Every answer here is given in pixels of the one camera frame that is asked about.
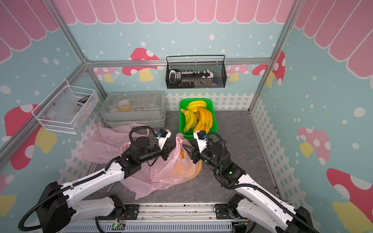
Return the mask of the pink plastic bag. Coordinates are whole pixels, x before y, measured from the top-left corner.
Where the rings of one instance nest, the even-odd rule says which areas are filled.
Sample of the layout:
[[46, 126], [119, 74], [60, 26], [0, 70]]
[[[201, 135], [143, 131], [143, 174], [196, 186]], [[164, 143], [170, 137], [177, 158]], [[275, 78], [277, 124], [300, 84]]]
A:
[[181, 159], [180, 150], [190, 145], [181, 134], [176, 135], [176, 147], [168, 160], [160, 159], [150, 167], [144, 163], [141, 170], [121, 181], [130, 191], [135, 192], [135, 199], [146, 197], [157, 190], [165, 190], [174, 185], [185, 183], [197, 177], [202, 170], [202, 162], [194, 164], [187, 154]]

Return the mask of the pink plastic bags pile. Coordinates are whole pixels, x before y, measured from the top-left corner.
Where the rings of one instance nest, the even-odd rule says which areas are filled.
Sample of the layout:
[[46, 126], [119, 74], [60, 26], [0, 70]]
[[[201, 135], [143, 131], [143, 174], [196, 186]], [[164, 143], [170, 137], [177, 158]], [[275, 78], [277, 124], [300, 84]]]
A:
[[107, 128], [102, 123], [99, 123], [98, 132], [85, 142], [79, 152], [79, 156], [97, 164], [108, 163], [129, 148], [129, 133], [138, 126], [136, 123], [131, 123], [115, 128]]

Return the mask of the yellow banana bunch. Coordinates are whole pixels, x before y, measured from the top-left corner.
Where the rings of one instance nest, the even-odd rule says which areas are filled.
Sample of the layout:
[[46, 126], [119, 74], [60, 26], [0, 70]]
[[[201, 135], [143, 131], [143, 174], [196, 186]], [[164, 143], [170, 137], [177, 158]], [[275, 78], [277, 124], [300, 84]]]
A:
[[181, 159], [185, 159], [185, 154], [186, 154], [185, 150], [183, 148], [181, 148], [181, 150], [180, 150]]

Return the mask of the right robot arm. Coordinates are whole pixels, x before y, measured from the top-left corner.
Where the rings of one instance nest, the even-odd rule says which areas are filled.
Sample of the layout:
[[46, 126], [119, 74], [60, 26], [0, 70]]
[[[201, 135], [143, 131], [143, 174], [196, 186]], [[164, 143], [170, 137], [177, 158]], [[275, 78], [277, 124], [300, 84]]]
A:
[[194, 163], [209, 166], [223, 188], [236, 191], [228, 203], [233, 218], [252, 220], [272, 233], [317, 232], [307, 209], [271, 194], [234, 163], [218, 133], [198, 130], [184, 149]]

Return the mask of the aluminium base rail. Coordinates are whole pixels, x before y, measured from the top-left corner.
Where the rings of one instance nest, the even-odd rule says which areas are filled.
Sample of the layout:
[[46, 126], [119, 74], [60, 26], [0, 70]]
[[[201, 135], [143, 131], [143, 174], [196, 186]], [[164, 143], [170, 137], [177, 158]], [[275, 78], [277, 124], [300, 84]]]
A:
[[81, 220], [64, 233], [251, 233], [256, 224], [232, 217], [225, 203], [126, 204], [127, 214]]

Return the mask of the clear plastic storage box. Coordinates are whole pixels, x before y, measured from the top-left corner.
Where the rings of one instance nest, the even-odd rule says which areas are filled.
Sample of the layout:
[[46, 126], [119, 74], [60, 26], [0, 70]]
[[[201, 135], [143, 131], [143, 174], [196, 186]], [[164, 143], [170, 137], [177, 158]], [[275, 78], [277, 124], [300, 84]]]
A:
[[109, 93], [100, 109], [104, 122], [112, 128], [131, 123], [162, 128], [166, 111], [162, 91]]

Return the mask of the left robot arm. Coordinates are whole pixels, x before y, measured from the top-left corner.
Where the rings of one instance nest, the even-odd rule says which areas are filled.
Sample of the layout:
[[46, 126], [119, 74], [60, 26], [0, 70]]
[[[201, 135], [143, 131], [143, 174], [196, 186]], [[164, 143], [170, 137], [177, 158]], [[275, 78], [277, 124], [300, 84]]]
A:
[[158, 157], [166, 161], [175, 148], [166, 143], [171, 135], [170, 130], [156, 132], [146, 125], [133, 128], [129, 133], [130, 146], [111, 159], [105, 168], [72, 182], [48, 184], [38, 203], [21, 218], [18, 229], [22, 232], [41, 229], [45, 233], [56, 233], [89, 214], [99, 216], [99, 211], [103, 211], [102, 216], [113, 218], [124, 215], [125, 207], [116, 195], [96, 200], [93, 204], [83, 199], [111, 183], [134, 175], [144, 163], [156, 162]]

